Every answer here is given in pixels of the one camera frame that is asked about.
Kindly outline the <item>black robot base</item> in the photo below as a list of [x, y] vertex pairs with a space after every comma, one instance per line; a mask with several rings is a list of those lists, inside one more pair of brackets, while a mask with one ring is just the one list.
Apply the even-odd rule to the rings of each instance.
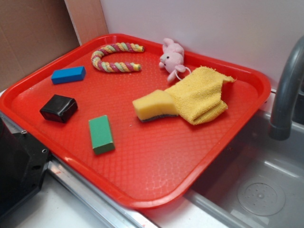
[[42, 188], [49, 149], [30, 133], [12, 133], [0, 121], [0, 218]]

